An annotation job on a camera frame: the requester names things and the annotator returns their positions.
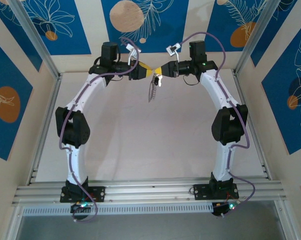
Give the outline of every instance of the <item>yellow tape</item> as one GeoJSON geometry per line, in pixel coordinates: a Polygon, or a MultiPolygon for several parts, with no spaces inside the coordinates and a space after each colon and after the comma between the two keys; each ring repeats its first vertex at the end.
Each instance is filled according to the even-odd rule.
{"type": "Polygon", "coordinates": [[[162,75],[162,67],[160,66],[159,68],[156,68],[155,73],[159,74],[159,75],[162,75]]]}
{"type": "Polygon", "coordinates": [[[151,70],[151,71],[152,71],[152,69],[150,68],[150,66],[146,65],[145,63],[143,63],[143,62],[141,62],[141,61],[139,62],[139,65],[140,65],[141,67],[147,69],[147,70],[151,70]]]}
{"type": "Polygon", "coordinates": [[[151,76],[152,75],[152,73],[153,73],[153,70],[146,70],[146,78],[147,77],[149,77],[149,76],[151,76]]]}

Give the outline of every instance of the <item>metal rail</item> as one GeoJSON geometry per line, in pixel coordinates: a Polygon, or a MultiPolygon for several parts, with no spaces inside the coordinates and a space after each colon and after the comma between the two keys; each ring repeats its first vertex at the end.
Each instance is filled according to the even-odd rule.
{"type": "MultiPolygon", "coordinates": [[[[252,201],[285,200],[286,195],[280,181],[263,178],[248,178],[256,187],[252,201]]],[[[141,181],[92,181],[90,186],[105,186],[104,203],[101,204],[163,204],[198,203],[189,191],[194,184],[208,184],[208,178],[162,179],[141,181]]],[[[252,186],[235,181],[239,200],[244,201],[251,193],[252,186]]],[[[64,182],[34,183],[19,186],[16,190],[13,206],[38,206],[60,203],[64,182]]],[[[225,199],[203,201],[222,202],[225,199]]]]}

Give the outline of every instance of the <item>beige circle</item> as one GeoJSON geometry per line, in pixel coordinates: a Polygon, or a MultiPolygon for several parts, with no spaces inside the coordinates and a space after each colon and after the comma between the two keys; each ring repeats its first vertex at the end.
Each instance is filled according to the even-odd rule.
{"type": "Polygon", "coordinates": [[[7,2],[7,0],[0,0],[0,2],[2,3],[2,4],[5,4],[5,5],[8,5],[9,3],[7,2]]]}
{"type": "Polygon", "coordinates": [[[110,22],[113,27],[128,33],[139,29],[144,23],[144,14],[140,7],[132,1],[121,0],[109,12],[110,22]]]}
{"type": "Polygon", "coordinates": [[[139,42],[140,42],[141,44],[144,44],[144,43],[146,43],[146,39],[142,37],[142,38],[139,40],[139,42]]]}
{"type": "Polygon", "coordinates": [[[225,3],[227,3],[229,0],[217,0],[217,4],[218,5],[224,5],[225,3]]]}

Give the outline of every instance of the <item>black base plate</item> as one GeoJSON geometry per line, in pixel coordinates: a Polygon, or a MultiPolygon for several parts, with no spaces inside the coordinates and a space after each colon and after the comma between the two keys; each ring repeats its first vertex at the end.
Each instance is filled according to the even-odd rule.
{"type": "Polygon", "coordinates": [[[195,200],[226,200],[228,193],[232,199],[238,199],[240,197],[235,183],[232,184],[231,188],[219,189],[214,193],[209,184],[195,184],[193,187],[195,200]]]}
{"type": "MultiPolygon", "coordinates": [[[[71,196],[64,194],[65,191],[61,190],[60,195],[60,203],[77,203],[81,202],[82,199],[79,199],[78,196],[71,196]]],[[[104,186],[89,186],[88,193],[93,197],[95,202],[103,203],[105,198],[105,187],[104,186]]],[[[92,200],[90,198],[85,199],[85,202],[91,203],[92,200]]]]}

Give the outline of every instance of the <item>white floor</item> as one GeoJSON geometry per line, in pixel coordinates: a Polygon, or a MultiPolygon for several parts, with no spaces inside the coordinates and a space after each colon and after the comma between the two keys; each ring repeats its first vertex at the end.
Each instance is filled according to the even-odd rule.
{"type": "MultiPolygon", "coordinates": [[[[240,102],[231,70],[223,69],[220,75],[240,102]]],[[[87,73],[64,74],[55,108],[68,104],[86,78],[87,73]]],[[[195,82],[194,76],[185,79],[195,82]]],[[[150,81],[124,78],[94,98],[85,116],[91,129],[85,154],[90,180],[210,177],[217,151],[211,126],[217,111],[209,94],[200,84],[188,86],[182,78],[163,78],[156,99],[148,103],[150,81]]],[[[66,180],[66,153],[59,150],[58,141],[54,114],[37,182],[66,180]]],[[[236,150],[232,172],[264,176],[254,143],[248,150],[236,150]]]]}

